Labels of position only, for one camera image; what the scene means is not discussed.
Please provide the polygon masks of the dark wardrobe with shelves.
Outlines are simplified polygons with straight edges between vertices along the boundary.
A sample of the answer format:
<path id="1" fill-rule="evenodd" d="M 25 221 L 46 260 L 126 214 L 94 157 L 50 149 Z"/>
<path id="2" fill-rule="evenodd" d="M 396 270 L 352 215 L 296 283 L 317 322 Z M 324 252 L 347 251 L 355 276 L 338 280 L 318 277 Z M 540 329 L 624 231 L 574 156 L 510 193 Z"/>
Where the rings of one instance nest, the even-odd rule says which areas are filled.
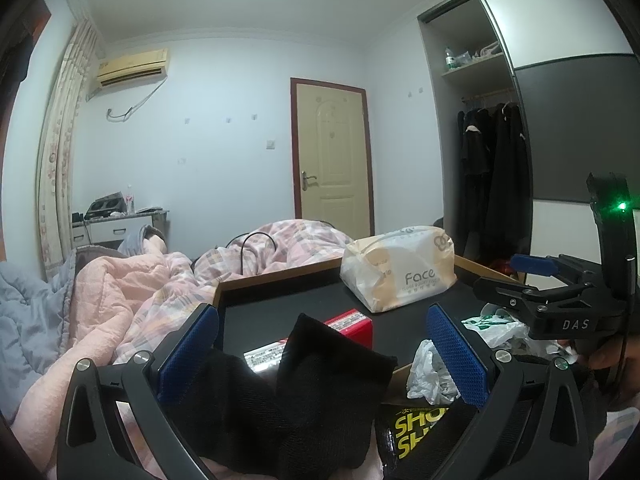
<path id="1" fill-rule="evenodd" d="M 523 254 L 600 258 L 590 174 L 639 187 L 639 59 L 604 0 L 456 0 L 420 23 L 456 243 L 458 114 L 513 102 L 532 185 Z"/>

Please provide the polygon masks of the black device on desk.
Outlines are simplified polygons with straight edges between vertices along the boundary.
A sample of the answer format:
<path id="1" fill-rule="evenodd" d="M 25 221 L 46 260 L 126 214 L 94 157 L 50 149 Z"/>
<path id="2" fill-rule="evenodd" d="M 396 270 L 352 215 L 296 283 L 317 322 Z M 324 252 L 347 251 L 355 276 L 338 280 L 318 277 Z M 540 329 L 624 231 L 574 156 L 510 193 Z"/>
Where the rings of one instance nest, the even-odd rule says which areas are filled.
<path id="1" fill-rule="evenodd" d="M 127 211 L 125 197 L 121 192 L 116 192 L 107 196 L 103 196 L 94 200 L 85 213 L 85 218 L 91 220 L 93 218 L 107 218 L 113 212 Z"/>

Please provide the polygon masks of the cream wooden door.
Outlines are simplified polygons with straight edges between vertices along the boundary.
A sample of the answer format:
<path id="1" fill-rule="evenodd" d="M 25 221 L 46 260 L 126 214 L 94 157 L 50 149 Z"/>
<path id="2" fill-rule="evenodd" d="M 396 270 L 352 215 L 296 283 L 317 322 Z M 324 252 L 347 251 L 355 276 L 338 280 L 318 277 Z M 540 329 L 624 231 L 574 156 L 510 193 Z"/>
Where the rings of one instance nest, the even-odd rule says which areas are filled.
<path id="1" fill-rule="evenodd" d="M 295 217 L 322 220 L 352 238 L 375 231 L 367 93 L 291 80 Z"/>

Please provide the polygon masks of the black hanging coats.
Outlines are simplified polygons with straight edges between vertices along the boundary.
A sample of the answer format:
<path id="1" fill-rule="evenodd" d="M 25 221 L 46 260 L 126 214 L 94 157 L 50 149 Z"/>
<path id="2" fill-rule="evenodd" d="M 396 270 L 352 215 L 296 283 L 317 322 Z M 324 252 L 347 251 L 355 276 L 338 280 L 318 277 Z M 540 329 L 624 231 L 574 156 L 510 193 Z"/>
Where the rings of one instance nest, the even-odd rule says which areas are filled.
<path id="1" fill-rule="evenodd" d="M 513 102 L 458 114 L 457 252 L 505 268 L 530 241 L 532 185 L 520 107 Z"/>

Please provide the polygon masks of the pink plaid duvet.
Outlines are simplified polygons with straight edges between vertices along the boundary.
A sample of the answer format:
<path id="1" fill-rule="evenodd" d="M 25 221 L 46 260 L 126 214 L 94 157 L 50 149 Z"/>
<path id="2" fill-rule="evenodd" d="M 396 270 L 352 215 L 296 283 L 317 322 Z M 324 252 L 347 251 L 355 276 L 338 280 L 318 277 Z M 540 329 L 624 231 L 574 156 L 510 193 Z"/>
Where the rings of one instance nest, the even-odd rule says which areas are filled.
<path id="1" fill-rule="evenodd" d="M 68 349 L 29 388 L 14 421 L 6 420 L 12 434 L 38 471 L 53 474 L 64 399 L 79 360 L 126 362 L 139 350 L 155 349 L 199 304 L 212 302 L 219 284 L 340 258 L 350 241 L 326 222 L 283 220 L 196 260 L 168 252 L 152 228 L 117 250 L 73 250 Z"/>

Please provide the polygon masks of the wall air conditioner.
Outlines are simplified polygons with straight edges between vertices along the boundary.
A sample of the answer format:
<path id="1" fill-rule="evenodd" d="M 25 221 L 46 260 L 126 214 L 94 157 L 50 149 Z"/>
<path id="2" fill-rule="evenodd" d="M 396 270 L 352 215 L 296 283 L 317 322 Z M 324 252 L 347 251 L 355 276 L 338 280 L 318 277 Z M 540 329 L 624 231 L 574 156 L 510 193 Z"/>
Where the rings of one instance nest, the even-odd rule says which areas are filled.
<path id="1" fill-rule="evenodd" d="M 102 62 L 96 73 L 96 81 L 101 88 L 108 88 L 128 81 L 165 76 L 168 64 L 168 49 L 123 55 Z"/>

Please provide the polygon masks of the white green plastic bag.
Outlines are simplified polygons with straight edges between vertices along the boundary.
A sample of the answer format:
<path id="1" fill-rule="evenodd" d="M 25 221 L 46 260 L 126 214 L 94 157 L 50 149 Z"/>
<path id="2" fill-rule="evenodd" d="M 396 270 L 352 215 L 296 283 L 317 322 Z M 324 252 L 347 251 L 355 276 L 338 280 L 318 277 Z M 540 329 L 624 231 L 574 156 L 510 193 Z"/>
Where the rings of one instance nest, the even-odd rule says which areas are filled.
<path id="1" fill-rule="evenodd" d="M 575 351 L 555 340 L 536 340 L 525 323 L 506 309 L 485 304 L 480 314 L 458 321 L 439 304 L 426 315 L 427 338 L 420 343 L 407 379 L 407 398 L 447 406 L 459 398 L 477 408 L 488 400 L 498 353 L 532 358 L 536 364 L 577 362 Z"/>

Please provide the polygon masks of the black yellow snack bag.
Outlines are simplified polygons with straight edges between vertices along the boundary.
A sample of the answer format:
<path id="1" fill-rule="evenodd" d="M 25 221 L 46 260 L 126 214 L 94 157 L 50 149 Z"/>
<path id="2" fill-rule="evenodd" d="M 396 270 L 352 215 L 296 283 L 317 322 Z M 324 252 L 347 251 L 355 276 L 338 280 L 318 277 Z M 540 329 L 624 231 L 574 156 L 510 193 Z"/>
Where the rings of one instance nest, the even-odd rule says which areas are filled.
<path id="1" fill-rule="evenodd" d="M 433 478 L 476 414 L 461 399 L 448 408 L 383 404 L 375 419 L 383 478 Z"/>

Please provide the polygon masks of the red tissue box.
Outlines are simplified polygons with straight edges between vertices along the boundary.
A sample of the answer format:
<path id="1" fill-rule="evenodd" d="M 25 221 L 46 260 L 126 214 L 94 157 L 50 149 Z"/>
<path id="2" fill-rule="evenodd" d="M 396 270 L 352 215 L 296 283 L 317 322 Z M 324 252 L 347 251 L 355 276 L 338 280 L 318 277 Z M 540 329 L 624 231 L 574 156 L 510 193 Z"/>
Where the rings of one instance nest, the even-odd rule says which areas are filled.
<path id="1" fill-rule="evenodd" d="M 350 344 L 373 349 L 373 323 L 367 315 L 355 309 L 334 316 L 323 325 L 302 315 L 291 336 L 247 351 L 243 358 L 252 372 L 268 375 L 277 373 L 282 360 L 286 365 L 299 364 L 307 356 L 332 352 L 332 347 Z"/>

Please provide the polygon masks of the black sock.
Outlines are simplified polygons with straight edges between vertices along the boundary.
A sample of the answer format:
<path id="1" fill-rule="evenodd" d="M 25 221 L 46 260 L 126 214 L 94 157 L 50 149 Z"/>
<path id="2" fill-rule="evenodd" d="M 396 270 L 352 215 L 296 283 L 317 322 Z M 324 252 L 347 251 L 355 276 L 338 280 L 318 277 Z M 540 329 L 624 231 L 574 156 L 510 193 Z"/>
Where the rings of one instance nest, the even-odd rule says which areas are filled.
<path id="1" fill-rule="evenodd" d="M 366 460 L 396 365 L 359 344 L 335 346 L 299 364 L 282 360 L 269 385 L 213 349 L 168 416 L 197 456 L 239 474 L 327 479 Z"/>

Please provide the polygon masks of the grey blue blanket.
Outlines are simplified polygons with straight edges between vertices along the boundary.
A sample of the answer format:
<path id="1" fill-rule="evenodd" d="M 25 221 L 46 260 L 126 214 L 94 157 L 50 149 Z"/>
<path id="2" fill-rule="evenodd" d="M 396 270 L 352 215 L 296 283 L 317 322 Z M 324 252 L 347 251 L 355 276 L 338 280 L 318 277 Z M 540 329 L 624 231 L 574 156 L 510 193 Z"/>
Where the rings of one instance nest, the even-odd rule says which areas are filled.
<path id="1" fill-rule="evenodd" d="M 1 263 L 1 413 L 13 422 L 29 388 L 68 349 L 76 263 L 45 282 Z"/>

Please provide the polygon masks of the floral curtain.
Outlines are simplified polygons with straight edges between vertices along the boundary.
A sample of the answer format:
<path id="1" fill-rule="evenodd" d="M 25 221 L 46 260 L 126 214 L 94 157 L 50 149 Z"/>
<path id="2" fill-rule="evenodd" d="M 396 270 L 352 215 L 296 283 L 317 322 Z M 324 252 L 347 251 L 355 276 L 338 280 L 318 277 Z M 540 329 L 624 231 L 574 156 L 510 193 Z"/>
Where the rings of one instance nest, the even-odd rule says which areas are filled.
<path id="1" fill-rule="evenodd" d="M 40 132 L 36 213 L 44 275 L 52 278 L 73 248 L 70 165 L 75 122 L 89 78 L 98 34 L 87 20 L 66 44 Z"/>

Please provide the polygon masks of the white desk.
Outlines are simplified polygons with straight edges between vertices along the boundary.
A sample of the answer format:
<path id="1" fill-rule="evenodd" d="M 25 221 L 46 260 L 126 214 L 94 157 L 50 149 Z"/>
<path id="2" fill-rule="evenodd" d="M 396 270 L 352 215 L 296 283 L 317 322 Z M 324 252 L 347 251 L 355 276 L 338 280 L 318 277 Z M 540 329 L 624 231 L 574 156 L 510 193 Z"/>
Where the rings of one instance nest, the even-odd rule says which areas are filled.
<path id="1" fill-rule="evenodd" d="M 152 226 L 166 234 L 168 232 L 167 216 L 167 210 L 157 209 L 143 211 L 141 214 L 85 220 L 82 214 L 74 212 L 72 214 L 72 246 L 78 248 L 100 245 L 117 248 L 128 235 L 139 232 L 144 226 Z"/>

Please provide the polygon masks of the cardboard tray with black liner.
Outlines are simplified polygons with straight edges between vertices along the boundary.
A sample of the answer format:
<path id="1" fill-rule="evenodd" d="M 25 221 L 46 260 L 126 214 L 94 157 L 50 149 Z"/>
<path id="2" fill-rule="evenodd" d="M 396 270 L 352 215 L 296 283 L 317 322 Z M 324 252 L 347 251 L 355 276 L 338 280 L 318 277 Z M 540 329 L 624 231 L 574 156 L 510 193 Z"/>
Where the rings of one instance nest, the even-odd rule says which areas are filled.
<path id="1" fill-rule="evenodd" d="M 372 322 L 372 348 L 397 359 L 382 404 L 424 406 L 424 399 L 407 398 L 406 385 L 416 349 L 427 338 L 426 315 L 439 304 L 457 320 L 480 314 L 484 302 L 475 297 L 479 278 L 504 281 L 506 277 L 480 264 L 458 257 L 457 283 L 442 294 L 385 313 L 369 312 L 340 278 L 341 261 L 333 259 L 270 274 L 240 278 L 218 285 L 213 305 L 220 322 L 215 347 L 228 356 L 244 353 L 288 338 L 299 315 L 320 322 L 357 310 Z"/>

